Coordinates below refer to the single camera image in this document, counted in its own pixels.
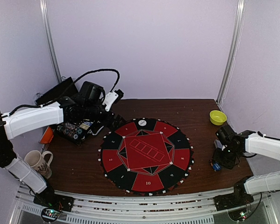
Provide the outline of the blue small blind button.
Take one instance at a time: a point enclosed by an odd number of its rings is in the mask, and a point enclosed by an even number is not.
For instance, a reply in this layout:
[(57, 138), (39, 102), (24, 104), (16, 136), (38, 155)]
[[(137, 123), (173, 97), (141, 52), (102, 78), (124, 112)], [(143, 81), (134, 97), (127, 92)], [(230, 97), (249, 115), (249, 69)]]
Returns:
[(222, 167), (218, 164), (218, 163), (213, 163), (212, 164), (212, 168), (214, 169), (214, 171), (220, 171), (222, 169)]

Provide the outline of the white dealer button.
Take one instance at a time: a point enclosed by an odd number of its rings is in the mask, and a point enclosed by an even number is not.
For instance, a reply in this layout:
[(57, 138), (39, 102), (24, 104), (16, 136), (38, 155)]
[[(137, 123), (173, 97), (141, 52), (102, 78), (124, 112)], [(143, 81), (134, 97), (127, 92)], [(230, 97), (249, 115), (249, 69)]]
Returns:
[(139, 126), (146, 126), (147, 125), (147, 121), (142, 119), (138, 121)]

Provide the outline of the black poker chip case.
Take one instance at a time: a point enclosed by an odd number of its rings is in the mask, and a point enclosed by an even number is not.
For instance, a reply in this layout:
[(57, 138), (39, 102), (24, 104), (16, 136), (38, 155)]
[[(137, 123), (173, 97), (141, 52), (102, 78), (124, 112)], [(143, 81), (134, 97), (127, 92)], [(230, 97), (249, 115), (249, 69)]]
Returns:
[(78, 90), (73, 79), (69, 77), (41, 95), (35, 103), (41, 105), (62, 95), (58, 102), (65, 106), (63, 123), (53, 125), (53, 128), (60, 136), (81, 145), (89, 135), (97, 135), (104, 128), (102, 123), (84, 120), (85, 107), (102, 105), (101, 96), (104, 94), (102, 86), (88, 81), (83, 82)]

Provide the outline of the grey playing card deck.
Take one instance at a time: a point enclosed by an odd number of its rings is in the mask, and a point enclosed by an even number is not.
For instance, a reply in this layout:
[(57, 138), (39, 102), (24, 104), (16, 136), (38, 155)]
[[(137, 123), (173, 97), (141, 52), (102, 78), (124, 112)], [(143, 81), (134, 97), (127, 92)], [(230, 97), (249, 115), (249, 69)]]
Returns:
[(215, 149), (222, 150), (224, 148), (224, 145), (219, 140), (215, 140), (214, 145), (215, 145)]

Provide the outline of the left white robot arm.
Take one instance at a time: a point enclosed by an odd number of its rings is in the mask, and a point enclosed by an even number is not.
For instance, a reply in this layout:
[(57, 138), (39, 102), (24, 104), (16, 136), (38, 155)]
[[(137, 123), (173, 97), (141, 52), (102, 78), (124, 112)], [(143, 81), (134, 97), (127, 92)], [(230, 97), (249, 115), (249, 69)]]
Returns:
[(44, 175), (37, 173), (15, 151), (11, 139), (50, 125), (62, 123), (78, 124), (85, 119), (92, 127), (114, 128), (122, 118), (111, 111), (124, 93), (112, 89), (105, 93), (104, 88), (91, 82), (84, 82), (80, 91), (73, 96), (62, 93), (42, 105), (25, 105), (15, 112), (0, 112), (0, 168), (4, 168), (26, 184), (47, 207), (54, 207), (58, 198)]

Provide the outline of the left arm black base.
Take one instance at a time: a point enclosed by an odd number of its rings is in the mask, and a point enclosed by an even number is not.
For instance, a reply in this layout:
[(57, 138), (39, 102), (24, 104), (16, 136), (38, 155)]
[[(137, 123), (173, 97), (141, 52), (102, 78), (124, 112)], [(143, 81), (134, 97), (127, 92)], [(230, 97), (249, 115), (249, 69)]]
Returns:
[(42, 192), (35, 195), (33, 202), (57, 211), (71, 212), (74, 198), (70, 196), (58, 195), (52, 192)]

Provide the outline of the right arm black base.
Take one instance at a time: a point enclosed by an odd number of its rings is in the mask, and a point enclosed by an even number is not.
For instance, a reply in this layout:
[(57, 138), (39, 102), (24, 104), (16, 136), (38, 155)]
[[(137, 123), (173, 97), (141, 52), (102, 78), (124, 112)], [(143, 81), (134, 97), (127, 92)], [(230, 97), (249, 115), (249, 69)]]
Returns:
[(243, 206), (246, 205), (247, 202), (254, 202), (253, 196), (247, 194), (245, 191), (240, 191), (237, 189), (235, 189), (233, 193), (214, 197), (214, 203), (217, 211)]

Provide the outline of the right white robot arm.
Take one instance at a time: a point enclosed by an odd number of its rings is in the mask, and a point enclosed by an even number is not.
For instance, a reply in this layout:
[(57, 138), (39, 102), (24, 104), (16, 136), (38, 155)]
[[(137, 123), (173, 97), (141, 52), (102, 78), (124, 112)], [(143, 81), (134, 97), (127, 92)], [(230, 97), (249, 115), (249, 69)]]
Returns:
[(252, 166), (253, 176), (234, 185), (230, 195), (234, 206), (240, 206), (251, 195), (280, 191), (280, 138), (260, 131), (236, 133), (229, 125), (219, 128), (216, 137), (213, 162), (233, 169), (241, 158), (246, 158)]

